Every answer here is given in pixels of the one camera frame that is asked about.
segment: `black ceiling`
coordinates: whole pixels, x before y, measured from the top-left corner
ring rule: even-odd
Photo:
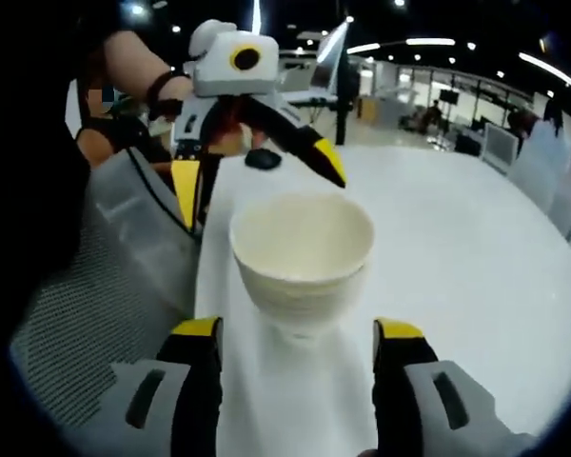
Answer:
[[[157,3],[159,0],[127,0],[130,3]],[[216,18],[235,22],[241,29],[251,27],[254,0],[167,0],[140,22],[138,30],[151,48],[172,65],[187,60],[187,42],[192,31],[204,20]],[[571,76],[571,0],[260,0],[262,33],[273,36],[282,49],[316,49],[297,39],[301,31],[331,30],[347,15],[354,17],[348,45],[401,42],[409,37],[447,37],[455,47],[383,46],[362,55],[385,60],[394,56],[402,65],[423,64],[454,68],[497,79],[528,93],[548,90],[571,99],[571,88],[524,63],[520,51],[535,55]],[[171,31],[172,25],[182,28]],[[543,38],[545,50],[540,47]],[[470,51],[466,43],[477,47]],[[417,63],[414,54],[423,59]],[[450,65],[449,57],[456,58]]]

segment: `round table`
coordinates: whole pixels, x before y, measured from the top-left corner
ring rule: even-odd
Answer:
[[[218,455],[353,457],[376,446],[372,322],[423,329],[496,398],[515,432],[541,434],[571,394],[571,249],[511,183],[473,157],[346,147],[347,189],[285,155],[279,169],[226,159],[213,193],[196,315],[225,318]],[[372,216],[359,304],[309,348],[265,323],[228,241],[234,211],[289,190],[342,191]]]

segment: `black wristband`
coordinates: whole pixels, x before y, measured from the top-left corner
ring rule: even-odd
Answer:
[[[158,103],[159,93],[165,84],[167,84],[173,78],[177,78],[179,76],[184,76],[180,70],[170,70],[163,73],[161,76],[154,80],[146,92],[146,103],[150,109],[153,109],[154,106]]]

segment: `white bowl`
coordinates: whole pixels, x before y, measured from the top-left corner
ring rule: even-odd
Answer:
[[[230,225],[252,302],[297,338],[330,329],[355,305],[373,242],[370,217],[340,194],[281,195]]]

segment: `desk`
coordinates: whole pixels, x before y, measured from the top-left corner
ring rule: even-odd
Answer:
[[[251,304],[228,242],[234,210],[296,189],[340,191],[286,155],[262,173],[223,161],[205,229],[196,314],[225,317],[218,455],[352,457],[376,446],[372,321],[422,328],[497,399],[514,431],[539,434],[571,389],[571,249],[478,159],[342,148],[345,194],[377,240],[359,305],[317,347],[284,343]]]

